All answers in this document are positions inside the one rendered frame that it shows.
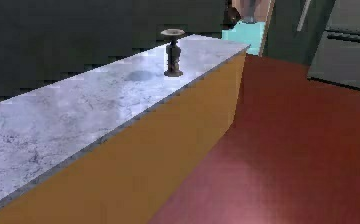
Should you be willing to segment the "dark metal candle holder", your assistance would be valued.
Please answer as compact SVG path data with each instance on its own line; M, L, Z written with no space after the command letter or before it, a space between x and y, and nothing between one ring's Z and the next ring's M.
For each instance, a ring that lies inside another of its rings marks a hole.
M164 75L168 77L179 77L183 72L179 68L181 49L177 45L177 41L185 32L181 29L166 29L163 30L161 34L170 40L170 43L166 46L168 60L167 70L164 72Z

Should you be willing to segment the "orange counter with marble top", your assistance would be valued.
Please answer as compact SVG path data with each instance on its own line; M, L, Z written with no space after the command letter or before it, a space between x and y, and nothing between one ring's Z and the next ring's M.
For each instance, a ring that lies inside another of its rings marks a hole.
M0 224L148 224L231 126L247 47L184 37L0 102Z

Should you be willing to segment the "dark grey fridge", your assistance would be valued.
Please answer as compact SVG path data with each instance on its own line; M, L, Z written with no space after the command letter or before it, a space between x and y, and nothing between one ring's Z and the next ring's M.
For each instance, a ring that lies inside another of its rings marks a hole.
M336 0L312 0L303 29L296 31L306 0L275 0L263 56L309 66Z

